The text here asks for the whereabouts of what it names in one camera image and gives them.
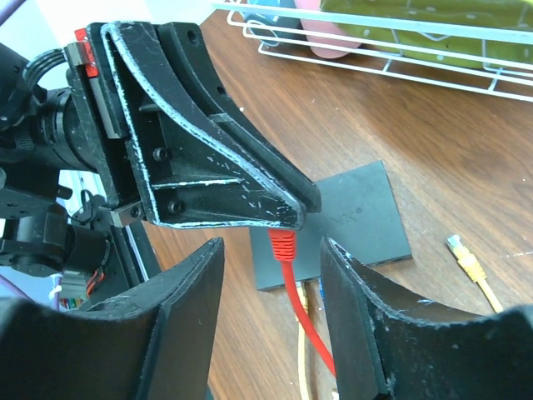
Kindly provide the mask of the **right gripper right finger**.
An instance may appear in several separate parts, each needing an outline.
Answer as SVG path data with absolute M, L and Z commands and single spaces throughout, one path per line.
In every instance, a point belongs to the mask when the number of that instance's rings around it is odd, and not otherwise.
M 361 264 L 328 237 L 320 263 L 341 398 L 531 398 L 531 306 L 485 316 L 448 307 Z

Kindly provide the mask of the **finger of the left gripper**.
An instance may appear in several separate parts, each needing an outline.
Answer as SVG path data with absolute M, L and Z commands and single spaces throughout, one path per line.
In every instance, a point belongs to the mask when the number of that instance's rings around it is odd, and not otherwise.
M 226 119 L 218 120 L 217 124 L 281 181 L 308 213 L 320 212 L 317 185 L 262 136 L 227 94 L 199 26 L 168 22 L 157 27 L 157 35 L 178 80 L 202 112 L 209 118 L 225 113 Z

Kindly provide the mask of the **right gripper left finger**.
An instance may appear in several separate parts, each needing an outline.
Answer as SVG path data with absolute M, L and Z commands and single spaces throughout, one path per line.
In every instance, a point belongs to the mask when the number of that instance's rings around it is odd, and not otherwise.
M 224 242 L 85 311 L 1 301 L 4 399 L 203 399 Z

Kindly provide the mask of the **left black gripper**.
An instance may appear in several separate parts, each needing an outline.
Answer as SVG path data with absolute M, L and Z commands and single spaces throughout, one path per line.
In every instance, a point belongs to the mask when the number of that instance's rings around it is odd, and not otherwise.
M 196 105 L 160 25 L 93 22 L 64 48 L 83 160 L 112 225 L 300 229 L 305 205 L 217 124 L 225 113 L 209 118 Z

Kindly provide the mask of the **black network switch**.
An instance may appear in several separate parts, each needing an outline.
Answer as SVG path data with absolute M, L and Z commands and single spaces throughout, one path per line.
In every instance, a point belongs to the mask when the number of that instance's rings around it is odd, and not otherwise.
M 298 282 L 320 277 L 324 236 L 369 267 L 412 258 L 383 162 L 322 179 L 316 185 L 321 192 L 321 211 L 309 214 L 296 234 L 293 267 Z

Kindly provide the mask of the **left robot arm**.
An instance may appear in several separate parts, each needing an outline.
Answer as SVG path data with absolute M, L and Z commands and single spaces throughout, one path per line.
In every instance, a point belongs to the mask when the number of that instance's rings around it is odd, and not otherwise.
M 106 269 L 99 213 L 175 229 L 300 229 L 321 194 L 227 94 L 194 23 L 95 22 L 27 60 L 1 49 L 1 259 L 42 275 Z M 105 200 L 69 226 L 63 170 Z

